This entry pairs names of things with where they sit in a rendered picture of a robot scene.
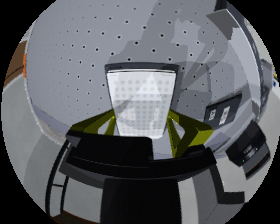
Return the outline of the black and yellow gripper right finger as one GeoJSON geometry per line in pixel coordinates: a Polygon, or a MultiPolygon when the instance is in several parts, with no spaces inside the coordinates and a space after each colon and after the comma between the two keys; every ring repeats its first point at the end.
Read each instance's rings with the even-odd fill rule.
{"type": "Polygon", "coordinates": [[[170,108],[166,122],[173,158],[180,157],[191,146],[204,144],[213,133],[210,125],[180,114],[170,108]],[[185,130],[182,139],[180,139],[172,119],[185,130]]]}

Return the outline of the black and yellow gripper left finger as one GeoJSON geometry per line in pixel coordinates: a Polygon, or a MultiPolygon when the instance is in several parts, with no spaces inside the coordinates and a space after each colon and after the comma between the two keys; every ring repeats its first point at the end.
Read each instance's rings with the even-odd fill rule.
{"type": "Polygon", "coordinates": [[[116,116],[114,109],[110,109],[102,114],[75,123],[69,130],[82,131],[84,133],[98,134],[98,129],[110,119],[107,130],[104,134],[114,135],[116,116]]]}

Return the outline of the white pcr plate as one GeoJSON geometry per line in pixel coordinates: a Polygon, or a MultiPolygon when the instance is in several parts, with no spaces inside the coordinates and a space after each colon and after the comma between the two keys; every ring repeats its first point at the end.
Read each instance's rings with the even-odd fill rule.
{"type": "Polygon", "coordinates": [[[176,73],[164,69],[117,69],[107,73],[120,135],[163,135],[176,73]]]}

